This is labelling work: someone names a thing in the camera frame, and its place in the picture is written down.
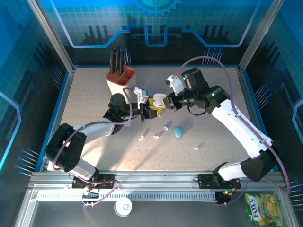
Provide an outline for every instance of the green chip bag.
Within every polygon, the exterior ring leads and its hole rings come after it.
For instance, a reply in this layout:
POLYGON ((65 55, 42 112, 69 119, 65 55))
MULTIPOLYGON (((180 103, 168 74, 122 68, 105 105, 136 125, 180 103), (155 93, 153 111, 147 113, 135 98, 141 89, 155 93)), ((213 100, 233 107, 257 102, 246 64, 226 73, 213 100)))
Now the green chip bag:
POLYGON ((287 227, 275 194, 245 193, 243 199, 246 203, 246 216, 253 226, 287 227))

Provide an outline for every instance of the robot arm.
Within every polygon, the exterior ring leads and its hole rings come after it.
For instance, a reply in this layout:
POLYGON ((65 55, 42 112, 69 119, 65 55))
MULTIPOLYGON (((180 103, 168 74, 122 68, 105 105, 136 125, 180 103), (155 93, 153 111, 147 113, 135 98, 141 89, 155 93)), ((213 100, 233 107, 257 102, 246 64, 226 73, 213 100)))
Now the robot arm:
POLYGON ((66 144, 61 154, 58 156, 58 159, 55 161, 55 165, 61 170, 70 172, 85 180, 91 180, 93 182, 99 181, 99 171, 94 166, 81 159, 84 145, 99 137, 116 134, 123 125, 130 126, 132 120, 127 124, 116 125, 112 123, 121 123, 125 121, 125 118, 130 117, 129 105, 132 105, 132 116, 140 116, 141 121, 144 121, 144 119, 153 119, 159 114, 155 108, 150 106, 151 102, 147 102, 148 96, 144 90, 135 88, 135 93, 138 95, 138 102, 132 104, 126 104, 122 94, 112 95, 110 103, 108 104, 109 109, 104 116, 89 127, 83 125, 60 125, 45 149, 45 157, 51 162, 54 162, 62 145, 70 135, 84 127, 84 129, 77 132, 70 142, 66 144))
POLYGON ((173 75, 166 83, 173 87, 174 92, 169 94, 163 103, 168 109, 177 111, 183 106, 197 105, 224 124, 245 148, 249 158, 236 163, 223 163, 213 171, 216 184, 224 183, 235 178, 248 177, 253 181, 262 179, 275 165, 276 160, 264 145, 266 141, 279 153, 276 144, 268 136, 258 130, 236 107, 238 114, 263 138, 262 141, 252 133, 238 118, 232 108, 230 96, 220 86, 210 88, 204 80, 201 71, 197 68, 182 73, 186 89, 180 87, 181 80, 173 75))

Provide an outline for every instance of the gray tabletop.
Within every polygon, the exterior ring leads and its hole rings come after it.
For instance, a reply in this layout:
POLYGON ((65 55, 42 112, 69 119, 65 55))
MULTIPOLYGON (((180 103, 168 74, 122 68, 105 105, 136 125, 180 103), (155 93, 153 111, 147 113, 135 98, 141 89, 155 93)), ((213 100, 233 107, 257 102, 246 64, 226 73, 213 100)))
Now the gray tabletop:
MULTIPOLYGON (((155 93, 173 92, 165 84, 177 67, 135 67, 137 87, 155 93)), ((201 68, 210 87, 222 86, 230 93, 222 68, 201 68)), ((228 68, 234 83, 235 102, 248 116, 236 68, 228 68)), ((78 68, 64 110, 62 123, 86 124, 100 119, 108 109, 111 92, 105 80, 108 68, 78 68)), ((193 108, 192 112, 202 110, 193 108)), ((209 114, 193 116, 187 108, 166 110, 162 117, 141 122, 134 119, 113 136, 102 137, 85 145, 82 158, 101 170, 213 170, 225 161, 247 157, 242 145, 217 119, 209 114), (184 135, 176 138, 174 127, 181 126, 184 135)))

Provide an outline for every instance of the purple cable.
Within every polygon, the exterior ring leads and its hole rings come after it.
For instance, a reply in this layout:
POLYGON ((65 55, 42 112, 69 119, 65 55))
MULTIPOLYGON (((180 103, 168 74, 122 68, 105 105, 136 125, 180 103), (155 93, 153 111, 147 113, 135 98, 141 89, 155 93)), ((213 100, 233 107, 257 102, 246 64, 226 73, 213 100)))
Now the purple cable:
MULTIPOLYGON (((259 133, 257 133, 254 128, 252 128, 248 122, 246 122, 240 115, 239 115, 239 112, 236 110, 236 107, 235 107, 235 103, 234 103, 234 94, 233 94, 233 84, 232 84, 232 78, 229 74, 229 72, 227 71, 227 68, 220 62, 218 61, 216 58, 212 58, 212 57, 209 57, 209 56, 198 56, 198 57, 195 57, 195 58, 192 58, 190 60, 188 60, 187 62, 185 62, 179 69, 178 71, 174 74, 174 76, 172 77, 173 79, 180 73, 180 71, 187 65, 189 64, 190 62, 194 61, 194 60, 197 60, 197 59, 211 59, 213 61, 215 61, 216 63, 218 63, 225 71, 227 77, 228 77, 228 81, 229 81, 229 85, 230 85, 230 88, 231 88, 231 103, 232 103, 232 109, 233 111, 235 112, 235 114, 238 116, 239 120, 246 126, 248 127, 256 136, 257 138, 260 140, 260 141, 263 141, 263 138, 259 135, 259 133)), ((283 173, 283 176, 285 178, 285 181, 286 181, 286 187, 287 187, 287 191, 285 191, 284 189, 282 189, 279 185, 277 185, 276 183, 274 183, 273 181, 271 182, 272 184, 274 184, 278 189, 280 189, 282 192, 286 193, 287 195, 290 195, 290 183, 289 183, 289 178, 288 178, 288 175, 287 175, 287 172, 286 172, 286 169, 281 161, 281 159, 279 158, 279 156, 276 154, 276 152, 271 148, 271 146, 267 143, 267 142, 264 142, 264 145, 267 147, 267 149, 269 149, 271 151, 271 153, 274 155, 274 157, 276 158, 278 164, 280 165, 281 167, 281 170, 282 170, 282 173, 283 173)))
POLYGON ((134 88, 123 88, 123 92, 128 100, 128 103, 129 103, 129 110, 130 110, 130 114, 129 114, 129 119, 126 121, 126 122, 91 122, 91 123, 88 123, 86 125, 84 125, 83 127, 80 127, 78 128, 76 131, 74 131, 68 138, 67 140, 63 143, 62 147, 60 148, 60 150, 58 151, 56 157, 53 159, 53 169, 55 169, 55 165, 58 161, 58 158, 60 156, 60 154, 62 153, 63 149, 65 148, 66 144, 71 141, 71 139, 74 137, 74 135, 76 135, 78 132, 80 132, 81 130, 83 130, 84 128, 86 127, 89 127, 91 125, 94 125, 94 124, 115 124, 115 125, 123 125, 123 124, 127 124, 130 122, 132 116, 133 116, 133 107, 132 107, 132 101, 131 99, 129 98, 128 94, 126 93, 126 90, 134 90, 134 88))
POLYGON ((230 202, 228 202, 228 203, 222 203, 222 204, 220 204, 220 205, 227 206, 227 205, 231 205, 231 204, 233 204, 234 202, 238 201, 238 200, 242 197, 242 195, 245 193, 245 190, 246 190, 246 188, 247 188, 247 185, 248 185, 248 178, 246 178, 246 183, 245 183, 245 186, 244 186, 244 188, 243 188, 243 191, 240 193, 240 195, 239 195, 236 199, 234 199, 234 200, 232 200, 232 201, 230 201, 230 202))
POLYGON ((105 184, 105 183, 112 183, 112 182, 115 182, 114 187, 113 187, 113 188, 109 191, 109 193, 107 193, 102 199, 98 200, 97 202, 92 202, 92 203, 88 203, 88 204, 86 204, 86 203, 83 202, 85 205, 89 205, 89 206, 94 206, 94 205, 96 205, 96 204, 102 202, 104 199, 106 199, 106 198, 114 191, 114 189, 117 187, 117 184, 118 184, 118 181, 117 181, 117 180, 101 181, 101 182, 92 182, 92 181, 87 181, 87 180, 83 179, 82 177, 79 177, 79 176, 77 176, 77 175, 75 175, 75 174, 72 174, 72 175, 74 175, 75 177, 79 178, 79 179, 82 180, 83 182, 85 182, 85 183, 90 183, 90 184, 105 184))

